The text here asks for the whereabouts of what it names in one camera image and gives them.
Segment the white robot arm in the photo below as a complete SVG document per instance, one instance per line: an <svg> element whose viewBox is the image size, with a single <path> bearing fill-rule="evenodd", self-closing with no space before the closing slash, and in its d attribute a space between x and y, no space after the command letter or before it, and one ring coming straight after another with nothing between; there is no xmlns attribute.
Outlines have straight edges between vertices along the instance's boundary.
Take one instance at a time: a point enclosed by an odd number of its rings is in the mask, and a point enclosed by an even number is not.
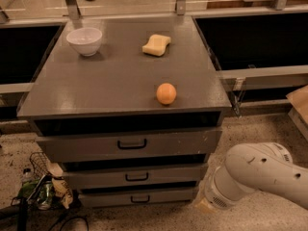
<svg viewBox="0 0 308 231"><path fill-rule="evenodd" d="M257 191L272 193L308 209L308 169L293 163L276 142L241 143L204 179L195 207L204 214L228 210Z"/></svg>

